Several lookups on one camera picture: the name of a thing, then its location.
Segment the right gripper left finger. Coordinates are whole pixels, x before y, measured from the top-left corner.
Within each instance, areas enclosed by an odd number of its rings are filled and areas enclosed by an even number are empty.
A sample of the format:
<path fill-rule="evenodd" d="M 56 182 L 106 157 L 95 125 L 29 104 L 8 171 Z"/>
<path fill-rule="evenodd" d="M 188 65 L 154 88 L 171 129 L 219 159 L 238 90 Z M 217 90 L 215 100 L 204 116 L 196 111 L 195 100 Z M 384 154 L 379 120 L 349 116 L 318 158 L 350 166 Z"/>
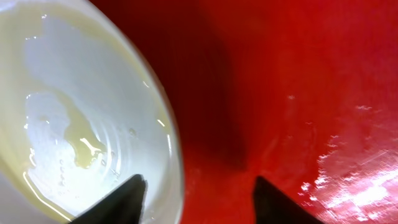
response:
<path fill-rule="evenodd" d="M 70 224 L 139 224 L 146 182 L 136 174 Z"/>

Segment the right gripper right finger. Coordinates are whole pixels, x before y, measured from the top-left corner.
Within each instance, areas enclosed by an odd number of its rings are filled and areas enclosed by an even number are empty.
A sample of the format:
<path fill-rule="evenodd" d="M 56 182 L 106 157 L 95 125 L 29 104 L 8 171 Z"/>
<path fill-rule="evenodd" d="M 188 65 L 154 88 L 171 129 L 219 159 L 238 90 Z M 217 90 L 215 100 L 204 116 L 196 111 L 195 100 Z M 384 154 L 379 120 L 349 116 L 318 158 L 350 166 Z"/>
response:
<path fill-rule="evenodd" d="M 323 224 L 261 176 L 256 177 L 252 198 L 256 224 Z"/>

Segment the cream white plate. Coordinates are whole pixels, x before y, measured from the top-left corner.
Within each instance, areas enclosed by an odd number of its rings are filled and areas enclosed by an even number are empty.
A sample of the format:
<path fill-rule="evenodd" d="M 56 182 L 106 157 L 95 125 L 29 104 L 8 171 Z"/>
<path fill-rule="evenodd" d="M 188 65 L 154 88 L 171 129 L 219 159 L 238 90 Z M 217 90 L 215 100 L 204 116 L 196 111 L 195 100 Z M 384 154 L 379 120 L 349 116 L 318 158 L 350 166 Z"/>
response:
<path fill-rule="evenodd" d="M 141 54 L 88 1 L 1 1 L 1 222 L 70 223 L 134 175 L 141 223 L 179 223 L 178 131 Z"/>

